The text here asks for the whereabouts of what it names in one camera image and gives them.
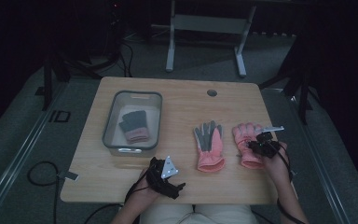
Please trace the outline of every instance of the white pants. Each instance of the white pants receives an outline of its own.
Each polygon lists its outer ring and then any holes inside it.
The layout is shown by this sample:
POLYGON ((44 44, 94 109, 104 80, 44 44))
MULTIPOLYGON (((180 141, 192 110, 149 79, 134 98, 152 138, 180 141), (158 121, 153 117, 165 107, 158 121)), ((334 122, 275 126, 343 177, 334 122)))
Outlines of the white pants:
POLYGON ((154 204, 141 214, 140 224, 256 224, 245 204, 154 204))

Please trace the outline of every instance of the wooden table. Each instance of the wooden table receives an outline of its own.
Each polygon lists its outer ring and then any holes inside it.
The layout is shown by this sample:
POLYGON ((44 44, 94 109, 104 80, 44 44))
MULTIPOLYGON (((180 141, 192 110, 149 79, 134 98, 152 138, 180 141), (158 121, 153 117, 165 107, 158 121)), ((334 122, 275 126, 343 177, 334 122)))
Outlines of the wooden table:
POLYGON ((122 203, 141 170, 151 158, 112 156, 102 135, 116 92, 158 91, 163 97, 157 159, 171 156, 179 174, 170 183, 186 183, 174 200, 157 203, 276 203, 277 193, 264 170, 240 165, 231 129, 241 122, 271 126, 260 90, 255 84, 152 78, 104 77, 96 93, 70 170, 77 181, 65 180, 65 202, 122 203), (215 97, 208 90, 217 91, 215 97), (223 125, 226 167, 216 173, 197 170, 197 145, 193 130, 202 122, 223 125))

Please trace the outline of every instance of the cable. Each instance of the cable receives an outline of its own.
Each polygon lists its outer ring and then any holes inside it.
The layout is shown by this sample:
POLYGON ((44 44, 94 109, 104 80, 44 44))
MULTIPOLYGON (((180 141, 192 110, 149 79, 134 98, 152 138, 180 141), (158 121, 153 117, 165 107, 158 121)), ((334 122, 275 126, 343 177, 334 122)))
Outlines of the cable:
POLYGON ((132 63, 132 57, 133 57, 133 50, 132 50, 132 47, 131 47, 130 45, 126 44, 125 42, 122 42, 121 44, 124 45, 124 46, 126 46, 126 47, 130 50, 130 52, 131 52, 130 61, 129 61, 129 66, 128 66, 128 67, 126 66, 126 62, 125 62, 125 60, 124 60, 124 56, 120 53, 120 59, 121 59, 121 61, 122 61, 123 64, 124 64, 124 77, 127 76, 127 71, 128 71, 129 77, 132 77, 132 73, 131 73, 131 63, 132 63))
MULTIPOLYGON (((39 186, 39 187, 47 187, 47 186, 52 186, 52 185, 55 185, 55 197, 54 197, 54 210, 53 210, 53 218, 54 218, 54 224, 57 223, 57 201, 58 201, 58 196, 59 196, 59 187, 60 187, 60 177, 59 177, 59 170, 58 170, 58 167, 56 164, 54 164, 53 162, 51 161, 40 161, 38 162, 37 164, 35 164, 33 167, 31 167, 31 169, 28 171, 27 173, 27 178, 28 178, 28 181, 35 185, 35 186, 39 186), (33 170, 39 166, 39 165, 42 165, 42 164, 48 164, 48 165, 51 165, 54 170, 55 170, 55 175, 56 175, 56 180, 55 181, 52 181, 52 182, 48 182, 48 183, 38 183, 36 181, 34 181, 32 179, 32 172, 33 170)), ((86 221, 84 222, 85 224, 87 224, 90 219, 95 215, 97 214, 98 212, 102 211, 103 209, 107 208, 107 207, 112 207, 112 206, 118 206, 118 207, 122 207, 123 205, 119 204, 119 203, 110 203, 110 204, 107 204, 107 205, 104 205, 100 208, 98 208, 97 210, 95 210, 91 215, 89 215, 86 219, 86 221)))
POLYGON ((254 213, 255 215, 257 215, 257 216, 259 216, 259 217, 262 217, 262 218, 263 218, 264 220, 266 220, 268 223, 274 224, 274 223, 271 222, 268 218, 266 218, 265 216, 263 216, 263 215, 257 213, 255 210, 252 209, 251 211, 252 211, 252 213, 254 213))
POLYGON ((53 210, 53 218, 54 219, 53 220, 54 220, 54 224, 56 224, 57 223, 57 199, 58 199, 58 192, 59 192, 59 186, 60 186, 60 178, 58 177, 57 166, 51 161, 40 161, 37 164, 35 164, 33 167, 31 167, 31 169, 28 171, 27 178, 31 184, 39 186, 39 187, 55 185, 56 189, 55 189, 55 197, 54 197, 54 205, 53 205, 53 207, 54 207, 54 210, 53 210), (55 181, 49 182, 49 183, 37 183, 37 182, 33 181, 33 179, 31 178, 31 173, 34 170, 34 168, 36 168, 37 166, 39 166, 41 164, 49 164, 54 167, 54 170, 56 172, 56 174, 55 174, 56 180, 55 181))
POLYGON ((114 207, 114 206, 122 207, 123 205, 121 205, 120 203, 110 203, 110 204, 104 205, 104 206, 98 208, 97 210, 95 210, 91 215, 89 215, 89 217, 87 217, 84 224, 87 224, 90 221, 90 219, 92 217, 94 217, 94 215, 97 214, 98 212, 102 211, 103 209, 105 209, 107 207, 114 207))
MULTIPOLYGON (((143 175, 141 175, 141 177, 139 177, 139 179, 131 186, 131 188, 129 189, 129 191, 127 192, 126 194, 126 199, 124 200, 124 203, 127 202, 127 200, 130 198, 130 196, 133 194, 133 192, 136 192, 136 191, 139 191, 139 190, 143 190, 143 189, 148 189, 149 186, 145 187, 145 188, 142 188, 142 189, 135 189, 136 186, 138 186, 139 182, 141 182, 142 179, 145 178, 147 172, 149 172, 150 170, 150 167, 147 168, 147 170, 144 172, 143 175)), ((139 224, 139 221, 140 221, 140 217, 141 216, 138 216, 133 222, 132 224, 139 224)))
MULTIPOLYGON (((285 147, 283 147, 281 144, 279 144, 279 146, 281 148, 283 148, 284 152, 286 153, 287 156, 287 161, 284 159, 283 155, 279 152, 279 149, 274 147, 269 141, 267 141, 267 143, 276 150, 278 156, 282 159, 282 161, 284 162, 284 164, 286 165, 287 171, 289 173, 289 179, 290 181, 292 181, 293 179, 293 173, 292 170, 290 169, 290 159, 289 159, 289 155, 287 154, 287 150, 285 147)), ((281 205, 279 199, 277 199, 277 205, 279 210, 281 211, 282 214, 284 214, 287 218, 289 218, 291 221, 295 222, 296 224, 305 224, 304 222, 298 220, 297 218, 291 216, 288 212, 286 212, 286 210, 283 208, 283 206, 281 205)))

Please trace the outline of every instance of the pink and gray glove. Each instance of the pink and gray glove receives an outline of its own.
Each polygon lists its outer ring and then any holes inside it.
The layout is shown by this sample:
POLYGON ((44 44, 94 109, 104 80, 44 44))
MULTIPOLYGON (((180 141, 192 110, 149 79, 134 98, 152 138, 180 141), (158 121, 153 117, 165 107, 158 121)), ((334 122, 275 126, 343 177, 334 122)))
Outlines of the pink and gray glove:
POLYGON ((225 166, 223 151, 223 128, 212 120, 210 123, 201 124, 201 128, 195 128, 194 134, 197 140, 199 162, 197 169, 202 172, 216 172, 225 166))
POLYGON ((128 144, 147 142, 149 140, 146 112, 144 110, 130 112, 123 115, 122 118, 123 121, 118 125, 124 132, 128 144))
POLYGON ((241 153, 241 165, 250 169, 262 169, 264 168, 261 156, 255 154, 249 147, 250 141, 257 141, 256 136, 261 134, 262 126, 259 124, 254 125, 249 122, 246 124, 239 124, 232 129, 235 143, 241 153))

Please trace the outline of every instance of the round hole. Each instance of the round hole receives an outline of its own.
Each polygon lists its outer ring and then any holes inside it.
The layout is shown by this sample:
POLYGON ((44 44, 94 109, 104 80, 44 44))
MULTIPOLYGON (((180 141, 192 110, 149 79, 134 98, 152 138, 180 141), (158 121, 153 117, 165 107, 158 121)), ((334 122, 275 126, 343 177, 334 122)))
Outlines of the round hole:
POLYGON ((217 91, 215 91, 215 90, 208 90, 208 91, 206 91, 206 93, 208 93, 208 95, 212 96, 212 97, 217 95, 217 91))

